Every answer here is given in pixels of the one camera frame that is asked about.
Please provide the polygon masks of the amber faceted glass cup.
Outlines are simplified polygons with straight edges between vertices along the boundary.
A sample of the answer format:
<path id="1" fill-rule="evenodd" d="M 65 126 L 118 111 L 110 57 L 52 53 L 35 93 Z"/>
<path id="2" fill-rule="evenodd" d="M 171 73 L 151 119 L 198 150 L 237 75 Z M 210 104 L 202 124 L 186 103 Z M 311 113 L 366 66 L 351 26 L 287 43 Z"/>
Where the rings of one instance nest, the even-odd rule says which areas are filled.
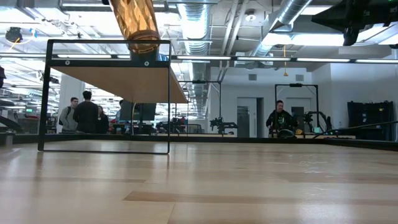
<path id="1" fill-rule="evenodd" d="M 126 40 L 160 40 L 152 0 L 108 0 Z"/>

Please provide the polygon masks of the grey door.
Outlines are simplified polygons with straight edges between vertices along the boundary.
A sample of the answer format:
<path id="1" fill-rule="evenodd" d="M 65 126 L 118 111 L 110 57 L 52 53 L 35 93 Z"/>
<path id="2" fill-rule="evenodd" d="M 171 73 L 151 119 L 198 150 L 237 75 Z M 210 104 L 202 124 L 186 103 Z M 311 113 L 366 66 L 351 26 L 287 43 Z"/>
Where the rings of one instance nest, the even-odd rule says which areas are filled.
<path id="1" fill-rule="evenodd" d="M 264 137 L 264 99 L 237 98 L 237 137 Z"/>

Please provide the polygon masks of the dark computer monitor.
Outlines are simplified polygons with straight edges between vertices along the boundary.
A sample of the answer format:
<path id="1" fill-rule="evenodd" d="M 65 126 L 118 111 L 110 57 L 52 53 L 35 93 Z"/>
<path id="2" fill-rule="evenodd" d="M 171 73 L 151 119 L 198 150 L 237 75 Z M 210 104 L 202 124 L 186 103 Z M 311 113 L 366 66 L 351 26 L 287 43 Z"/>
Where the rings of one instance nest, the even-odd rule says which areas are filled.
<path id="1" fill-rule="evenodd" d="M 153 121 L 155 120 L 156 103 L 131 103 L 123 101 L 120 120 L 123 121 Z"/>

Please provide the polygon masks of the person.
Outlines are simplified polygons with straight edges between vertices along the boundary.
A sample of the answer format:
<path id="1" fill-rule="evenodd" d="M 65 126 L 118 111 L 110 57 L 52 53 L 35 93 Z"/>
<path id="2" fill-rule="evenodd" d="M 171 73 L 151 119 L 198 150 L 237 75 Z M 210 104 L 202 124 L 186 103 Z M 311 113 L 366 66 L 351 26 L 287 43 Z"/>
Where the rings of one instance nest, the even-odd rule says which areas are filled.
<path id="1" fill-rule="evenodd" d="M 73 119 L 77 122 L 76 130 L 81 133 L 94 134 L 96 132 L 96 121 L 98 119 L 98 106 L 91 101 L 92 92 L 83 92 L 84 101 L 75 108 Z"/>
<path id="2" fill-rule="evenodd" d="M 294 117 L 284 110 L 284 102 L 282 100 L 276 101 L 276 109 L 269 115 L 266 120 L 266 126 L 269 130 L 269 137 L 273 137 L 283 129 L 293 131 L 297 125 Z"/>
<path id="3" fill-rule="evenodd" d="M 70 99 L 70 106 L 65 107 L 59 116 L 59 125 L 62 127 L 63 133 L 73 133 L 77 129 L 78 123 L 73 119 L 75 108 L 78 105 L 78 98 Z"/>
<path id="4" fill-rule="evenodd" d="M 103 107 L 98 105 L 98 120 L 96 122 L 96 134 L 107 134 L 109 129 L 109 119 L 103 111 Z"/>

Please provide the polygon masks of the black overhead bar with lights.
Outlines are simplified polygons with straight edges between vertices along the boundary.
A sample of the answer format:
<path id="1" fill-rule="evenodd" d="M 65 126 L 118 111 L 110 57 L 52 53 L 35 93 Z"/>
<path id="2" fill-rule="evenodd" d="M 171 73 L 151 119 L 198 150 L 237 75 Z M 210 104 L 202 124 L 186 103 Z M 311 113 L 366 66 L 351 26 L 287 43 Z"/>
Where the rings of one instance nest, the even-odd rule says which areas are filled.
<path id="1" fill-rule="evenodd" d="M 129 55 L 109 54 L 55 54 L 52 58 L 77 59 L 129 59 Z M 348 58 L 305 58 L 305 57 L 242 57 L 242 56 L 200 56 L 200 55 L 171 55 L 171 60 L 199 60 L 199 61 L 239 61 L 239 62 L 298 62 L 298 63 L 363 63 L 363 64 L 393 64 L 398 65 L 398 59 L 348 59 Z"/>

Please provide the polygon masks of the black storage cabinet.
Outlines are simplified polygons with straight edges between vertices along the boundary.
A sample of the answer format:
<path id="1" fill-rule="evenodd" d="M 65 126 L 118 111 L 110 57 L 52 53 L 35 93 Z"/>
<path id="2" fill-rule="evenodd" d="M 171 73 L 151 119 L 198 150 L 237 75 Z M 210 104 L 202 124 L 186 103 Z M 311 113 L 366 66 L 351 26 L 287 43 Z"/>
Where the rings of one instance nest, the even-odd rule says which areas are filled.
<path id="1" fill-rule="evenodd" d="M 348 127 L 364 126 L 367 127 L 352 130 L 357 139 L 365 140 L 393 140 L 393 124 L 377 125 L 394 120 L 394 103 L 383 101 L 380 103 L 358 103 L 347 102 L 348 108 Z"/>

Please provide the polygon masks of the black ceiling device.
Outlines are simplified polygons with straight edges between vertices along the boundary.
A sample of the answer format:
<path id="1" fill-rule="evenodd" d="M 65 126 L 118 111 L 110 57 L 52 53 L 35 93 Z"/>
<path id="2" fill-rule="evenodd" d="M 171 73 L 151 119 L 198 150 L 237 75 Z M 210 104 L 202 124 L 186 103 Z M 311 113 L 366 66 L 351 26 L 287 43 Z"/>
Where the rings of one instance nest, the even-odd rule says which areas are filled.
<path id="1" fill-rule="evenodd" d="M 19 43 L 23 40 L 20 27 L 10 27 L 5 35 L 6 40 L 9 42 Z"/>

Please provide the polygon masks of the black metal station frame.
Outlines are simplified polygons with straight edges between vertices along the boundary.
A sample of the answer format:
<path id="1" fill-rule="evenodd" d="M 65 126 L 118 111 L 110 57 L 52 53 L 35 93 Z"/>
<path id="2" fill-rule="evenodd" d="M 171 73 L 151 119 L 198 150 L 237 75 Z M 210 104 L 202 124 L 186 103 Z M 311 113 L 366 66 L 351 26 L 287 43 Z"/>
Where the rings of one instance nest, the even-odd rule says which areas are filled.
<path id="1" fill-rule="evenodd" d="M 192 80 L 180 81 L 188 94 L 188 104 L 196 109 L 196 118 L 206 120 L 206 133 L 218 134 L 217 127 L 210 128 L 210 121 L 222 117 L 222 87 L 220 81 Z"/>
<path id="2" fill-rule="evenodd" d="M 314 134 L 304 134 L 303 115 L 308 111 L 320 111 L 319 87 L 314 84 L 289 83 L 274 85 L 275 103 L 284 102 L 284 110 L 291 114 L 297 122 L 293 133 L 297 138 L 309 138 Z"/>

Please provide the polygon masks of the black table edge rail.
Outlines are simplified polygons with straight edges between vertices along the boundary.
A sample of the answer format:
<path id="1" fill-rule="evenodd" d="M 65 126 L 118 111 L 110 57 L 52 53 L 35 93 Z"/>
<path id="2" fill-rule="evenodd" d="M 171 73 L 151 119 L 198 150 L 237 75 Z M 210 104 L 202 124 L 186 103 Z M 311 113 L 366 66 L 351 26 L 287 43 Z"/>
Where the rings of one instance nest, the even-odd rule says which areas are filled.
<path id="1" fill-rule="evenodd" d="M 206 143 L 246 143 L 246 144 L 324 144 L 331 146 L 346 146 L 365 149 L 376 149 L 398 152 L 398 142 L 370 141 L 357 139 L 336 138 L 235 138 L 211 137 L 208 134 L 196 136 L 125 136 L 107 134 L 46 134 L 45 142 L 78 141 L 78 140 L 107 140 L 107 141 L 150 141 L 150 142 L 206 142 Z"/>

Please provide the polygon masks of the wooden shelf black metal frame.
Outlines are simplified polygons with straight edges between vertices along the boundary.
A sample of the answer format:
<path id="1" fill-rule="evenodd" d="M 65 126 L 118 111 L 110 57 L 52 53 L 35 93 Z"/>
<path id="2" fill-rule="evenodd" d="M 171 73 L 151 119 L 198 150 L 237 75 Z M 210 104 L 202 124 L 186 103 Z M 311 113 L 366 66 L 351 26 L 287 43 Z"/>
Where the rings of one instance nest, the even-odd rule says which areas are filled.
<path id="1" fill-rule="evenodd" d="M 45 53 L 42 105 L 37 149 L 40 152 L 92 152 L 112 154 L 170 153 L 170 142 L 78 140 L 45 142 L 49 102 L 50 72 L 61 72 L 131 103 L 164 103 L 167 106 L 187 102 L 169 61 L 135 62 L 129 59 L 52 58 L 57 44 L 72 40 L 50 39 Z"/>

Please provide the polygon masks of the silver ventilation duct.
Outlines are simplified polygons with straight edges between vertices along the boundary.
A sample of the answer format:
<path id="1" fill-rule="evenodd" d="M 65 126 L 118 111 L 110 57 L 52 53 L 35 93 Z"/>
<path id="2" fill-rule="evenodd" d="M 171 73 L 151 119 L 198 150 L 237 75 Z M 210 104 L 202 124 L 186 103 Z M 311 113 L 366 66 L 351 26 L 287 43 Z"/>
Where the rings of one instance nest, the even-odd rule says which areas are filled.
<path id="1" fill-rule="evenodd" d="M 294 21 L 312 1 L 313 0 L 283 0 L 278 10 L 266 16 L 262 23 L 261 41 L 251 52 L 251 56 L 265 57 L 275 45 L 269 39 L 272 32 L 283 26 L 292 28 Z"/>

